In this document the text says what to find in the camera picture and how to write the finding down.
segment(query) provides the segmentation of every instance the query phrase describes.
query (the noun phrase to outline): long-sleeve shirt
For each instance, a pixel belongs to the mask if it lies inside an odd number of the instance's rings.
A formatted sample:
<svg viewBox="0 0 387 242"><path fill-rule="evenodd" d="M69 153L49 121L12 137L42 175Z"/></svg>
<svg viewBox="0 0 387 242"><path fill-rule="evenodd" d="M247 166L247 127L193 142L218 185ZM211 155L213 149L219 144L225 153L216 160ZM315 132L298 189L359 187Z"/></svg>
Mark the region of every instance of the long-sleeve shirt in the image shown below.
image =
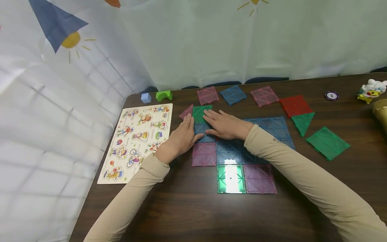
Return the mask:
<svg viewBox="0 0 387 242"><path fill-rule="evenodd" d="M254 125L245 147L274 165L337 227L344 241L387 241L387 227L371 206L344 183L271 134ZM169 166L149 155L138 173L102 212L85 238L119 241L152 187L162 182Z"/></svg>

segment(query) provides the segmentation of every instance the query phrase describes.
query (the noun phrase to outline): yellow sun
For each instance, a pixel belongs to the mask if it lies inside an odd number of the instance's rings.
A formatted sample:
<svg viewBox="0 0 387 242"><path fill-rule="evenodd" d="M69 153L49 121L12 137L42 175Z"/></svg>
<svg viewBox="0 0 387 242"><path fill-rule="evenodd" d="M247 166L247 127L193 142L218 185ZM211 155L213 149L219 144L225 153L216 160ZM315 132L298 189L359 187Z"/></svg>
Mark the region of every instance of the yellow sun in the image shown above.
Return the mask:
<svg viewBox="0 0 387 242"><path fill-rule="evenodd" d="M250 0L250 1L251 1L255 6L256 6L256 5L258 4L258 2L259 2L259 0ZM250 2L247 2L247 3L243 4L242 6L240 6L240 7L237 9L237 11L240 10L241 8L243 8L244 6L246 6L246 5L249 4L249 3L250 3ZM253 14L254 10L255 10L255 8L253 8L253 10L251 11L249 17Z"/></svg>
<svg viewBox="0 0 387 242"><path fill-rule="evenodd" d="M94 40L97 40L97 39L84 39L84 41L94 41ZM80 34L78 31L70 34L69 36L67 36L67 38L65 38L65 40L63 40L62 42L62 46L67 48L67 49L71 49L71 48L74 48L75 46L77 46L80 42ZM90 50L89 48L87 48L86 46L82 45L83 48L87 49L87 50ZM77 56L78 56L78 59L79 59L79 53L77 50L75 50L75 52L77 53ZM68 63L71 64L71 52L69 51L68 52Z"/></svg>

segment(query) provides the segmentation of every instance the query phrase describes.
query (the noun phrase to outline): gold cup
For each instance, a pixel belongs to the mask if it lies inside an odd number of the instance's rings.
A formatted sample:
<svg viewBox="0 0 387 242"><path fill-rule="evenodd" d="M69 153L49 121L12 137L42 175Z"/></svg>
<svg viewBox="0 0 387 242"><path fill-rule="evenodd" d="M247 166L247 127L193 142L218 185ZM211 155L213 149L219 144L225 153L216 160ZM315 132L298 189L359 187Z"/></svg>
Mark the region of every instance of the gold cup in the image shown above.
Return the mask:
<svg viewBox="0 0 387 242"><path fill-rule="evenodd" d="M387 133L387 99L378 100L373 103L373 114L382 123Z"/></svg>

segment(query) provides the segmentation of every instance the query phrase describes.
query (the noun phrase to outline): hand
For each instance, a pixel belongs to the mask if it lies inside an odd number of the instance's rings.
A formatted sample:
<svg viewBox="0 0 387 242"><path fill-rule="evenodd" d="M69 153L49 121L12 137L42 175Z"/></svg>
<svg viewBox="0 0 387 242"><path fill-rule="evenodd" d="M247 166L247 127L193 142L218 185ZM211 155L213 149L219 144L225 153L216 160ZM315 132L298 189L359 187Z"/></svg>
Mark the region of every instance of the hand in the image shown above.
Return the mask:
<svg viewBox="0 0 387 242"><path fill-rule="evenodd" d="M154 155L160 162L168 165L176 157L187 152L196 141L204 136L204 134L195 135L194 123L191 114L184 117L179 127L171 133L169 139L162 143L155 152Z"/></svg>
<svg viewBox="0 0 387 242"><path fill-rule="evenodd" d="M204 114L204 120L214 128L206 130L205 133L222 139L246 140L251 128L254 126L252 123L226 114L222 110L219 110L219 113L213 110L204 110Z"/></svg>

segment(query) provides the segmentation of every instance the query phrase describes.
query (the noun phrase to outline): white curtain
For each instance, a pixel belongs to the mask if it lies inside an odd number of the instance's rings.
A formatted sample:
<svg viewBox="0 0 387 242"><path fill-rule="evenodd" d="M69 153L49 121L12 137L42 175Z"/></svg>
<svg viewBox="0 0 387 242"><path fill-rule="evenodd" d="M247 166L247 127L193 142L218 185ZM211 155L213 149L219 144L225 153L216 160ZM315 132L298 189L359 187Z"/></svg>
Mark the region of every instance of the white curtain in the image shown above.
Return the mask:
<svg viewBox="0 0 387 242"><path fill-rule="evenodd" d="M384 0L50 2L88 23L73 48L0 1L0 241L68 240L132 93L387 64Z"/></svg>

